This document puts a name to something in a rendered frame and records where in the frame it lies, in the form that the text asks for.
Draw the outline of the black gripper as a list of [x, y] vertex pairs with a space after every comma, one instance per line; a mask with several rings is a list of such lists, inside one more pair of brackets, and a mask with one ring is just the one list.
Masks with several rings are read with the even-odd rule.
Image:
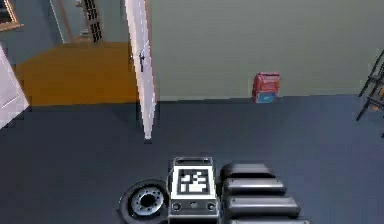
[[119, 199], [120, 224], [167, 224], [168, 200], [163, 180], [139, 181], [125, 190]]

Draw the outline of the red and blue box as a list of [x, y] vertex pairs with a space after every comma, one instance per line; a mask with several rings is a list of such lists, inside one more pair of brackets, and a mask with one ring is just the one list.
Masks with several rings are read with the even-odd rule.
[[252, 98], [255, 103], [273, 103], [279, 92], [280, 74], [278, 72], [259, 72], [255, 75]]

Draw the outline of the white panelled room door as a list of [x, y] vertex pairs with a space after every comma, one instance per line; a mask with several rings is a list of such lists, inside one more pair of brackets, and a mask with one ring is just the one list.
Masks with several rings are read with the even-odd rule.
[[0, 129], [25, 111], [29, 102], [0, 44]]

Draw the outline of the black slatted rack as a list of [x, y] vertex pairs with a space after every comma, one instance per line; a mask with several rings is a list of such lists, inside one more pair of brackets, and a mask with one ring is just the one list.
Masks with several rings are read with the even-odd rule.
[[92, 36], [93, 42], [97, 43], [102, 39], [102, 30], [95, 0], [82, 0], [82, 4], [88, 31]]

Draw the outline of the wooden framed picture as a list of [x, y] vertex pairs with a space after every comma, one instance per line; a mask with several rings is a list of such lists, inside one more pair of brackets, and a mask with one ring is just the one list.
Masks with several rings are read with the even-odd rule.
[[12, 0], [0, 0], [0, 32], [22, 27], [19, 21]]

